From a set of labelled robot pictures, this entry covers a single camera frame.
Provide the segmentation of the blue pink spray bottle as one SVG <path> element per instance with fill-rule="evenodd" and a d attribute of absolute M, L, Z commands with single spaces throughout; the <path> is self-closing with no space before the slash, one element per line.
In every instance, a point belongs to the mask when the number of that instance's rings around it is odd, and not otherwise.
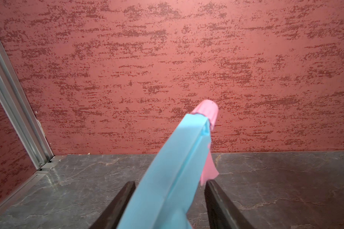
<path fill-rule="evenodd" d="M 202 101 L 186 114 L 148 167 L 119 229 L 190 229 L 187 213 L 198 184 L 218 173 L 210 154 L 218 105 Z"/>

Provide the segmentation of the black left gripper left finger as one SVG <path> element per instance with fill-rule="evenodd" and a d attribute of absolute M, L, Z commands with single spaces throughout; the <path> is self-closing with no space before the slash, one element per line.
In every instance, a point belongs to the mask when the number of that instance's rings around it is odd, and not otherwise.
<path fill-rule="evenodd" d="M 135 182 L 128 181 L 89 229 L 116 229 L 135 189 Z"/>

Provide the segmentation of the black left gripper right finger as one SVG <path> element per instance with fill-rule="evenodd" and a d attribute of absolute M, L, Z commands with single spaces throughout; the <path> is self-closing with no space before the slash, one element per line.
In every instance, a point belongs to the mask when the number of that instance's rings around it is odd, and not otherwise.
<path fill-rule="evenodd" d="M 204 197 L 211 229 L 254 229 L 215 180 L 206 182 Z"/>

